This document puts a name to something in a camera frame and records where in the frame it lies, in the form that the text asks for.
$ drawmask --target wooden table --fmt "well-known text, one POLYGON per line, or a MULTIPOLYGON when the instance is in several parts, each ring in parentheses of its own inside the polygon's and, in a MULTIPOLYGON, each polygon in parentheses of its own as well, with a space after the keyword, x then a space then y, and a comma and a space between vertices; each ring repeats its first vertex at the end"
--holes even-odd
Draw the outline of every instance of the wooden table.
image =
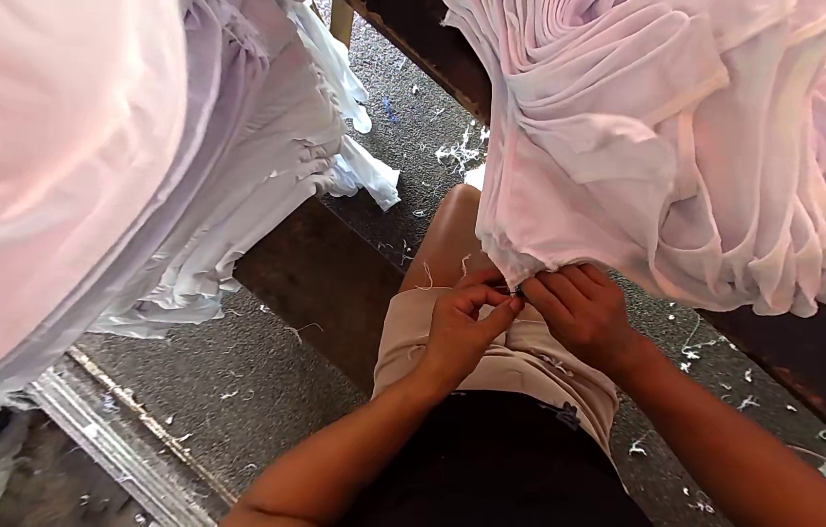
MULTIPOLYGON (((484 123, 490 83, 442 0, 347 0, 361 16, 484 123)), ((318 200, 296 210, 238 263, 238 279, 362 389, 370 391, 389 298, 403 272, 318 200)), ((702 312, 826 423, 826 306, 817 315, 758 317, 744 307, 702 312)))

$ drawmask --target pink garment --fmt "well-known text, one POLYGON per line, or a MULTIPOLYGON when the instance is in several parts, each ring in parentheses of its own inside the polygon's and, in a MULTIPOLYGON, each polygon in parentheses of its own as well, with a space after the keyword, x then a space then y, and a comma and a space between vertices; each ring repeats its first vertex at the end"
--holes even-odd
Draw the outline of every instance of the pink garment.
POLYGON ((508 283, 595 261, 713 310, 826 303, 826 1, 446 4, 492 82, 477 235, 508 283))
POLYGON ((0 359, 138 229, 181 138, 171 0, 0 0, 0 359))

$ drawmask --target gray floor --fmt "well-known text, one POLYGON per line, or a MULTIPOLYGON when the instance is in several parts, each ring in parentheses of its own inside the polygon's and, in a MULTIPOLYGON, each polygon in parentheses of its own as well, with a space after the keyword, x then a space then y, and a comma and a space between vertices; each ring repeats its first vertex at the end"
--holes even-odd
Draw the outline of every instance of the gray floor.
MULTIPOLYGON (((353 135, 402 171, 403 201, 386 213, 363 191, 326 203, 384 255, 406 266, 404 256, 415 252, 439 200, 463 180, 454 167, 439 162, 436 150, 461 142, 469 127, 469 146, 475 148, 478 132, 470 114, 360 18, 350 56, 370 92, 367 108, 374 121, 371 133, 353 135), (396 122, 389 119, 384 96, 396 122), (405 246, 411 249, 404 251, 405 246)), ((755 396, 759 406, 745 411, 749 417, 786 442, 826 455, 826 442, 817 439, 826 426, 695 311, 622 283, 632 324, 667 356, 691 362, 690 374, 733 405, 755 396), (701 358, 686 360, 682 350, 687 346, 701 358), (788 410, 788 404, 797 411, 788 410)), ((164 342, 87 336, 81 344, 119 383, 135 390, 161 422, 172 417, 173 435, 191 434, 183 444, 221 481, 241 490, 279 452, 355 408, 361 396, 252 295, 235 294, 226 305, 229 314, 223 320, 183 327, 164 342)), ((708 500, 624 395, 612 451, 625 485, 656 525, 728 525, 718 511, 690 507, 708 500), (641 438, 647 455, 630 455, 631 443, 641 438)))

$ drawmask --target stack of garments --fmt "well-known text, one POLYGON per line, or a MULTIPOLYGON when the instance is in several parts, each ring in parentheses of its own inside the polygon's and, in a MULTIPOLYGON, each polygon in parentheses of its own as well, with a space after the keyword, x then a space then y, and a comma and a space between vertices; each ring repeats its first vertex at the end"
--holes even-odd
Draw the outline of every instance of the stack of garments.
POLYGON ((826 0, 445 0, 492 83, 477 235, 687 305, 826 304, 826 0))
POLYGON ((222 316, 234 260, 314 194, 399 200, 302 2, 54 4, 0 2, 0 404, 89 327, 222 316))
POLYGON ((163 338, 174 324, 222 317, 222 297, 241 287, 234 261, 315 194, 364 186, 383 210, 399 200, 399 173, 345 135, 343 117, 370 131, 358 103, 367 93, 308 3, 195 0, 186 30, 190 61, 224 72, 207 92, 218 92, 209 126, 222 133, 208 130, 216 141, 196 162, 204 152, 209 162, 186 175, 204 181, 91 332, 163 338))

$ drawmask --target beige shorts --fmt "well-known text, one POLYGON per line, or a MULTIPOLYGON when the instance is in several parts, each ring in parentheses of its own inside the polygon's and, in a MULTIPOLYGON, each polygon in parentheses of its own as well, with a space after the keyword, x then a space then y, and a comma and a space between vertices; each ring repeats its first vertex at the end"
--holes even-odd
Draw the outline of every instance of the beige shorts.
MULTIPOLYGON (((442 287, 414 289, 390 300, 373 370, 373 397, 417 364, 429 341, 432 307, 446 291, 442 287)), ((481 317, 488 312, 490 306, 485 305, 481 317)), ((618 410, 614 383, 557 342, 530 305, 491 343, 459 389, 520 392, 560 408, 568 402, 579 410, 585 431, 610 456, 607 438, 618 410)))

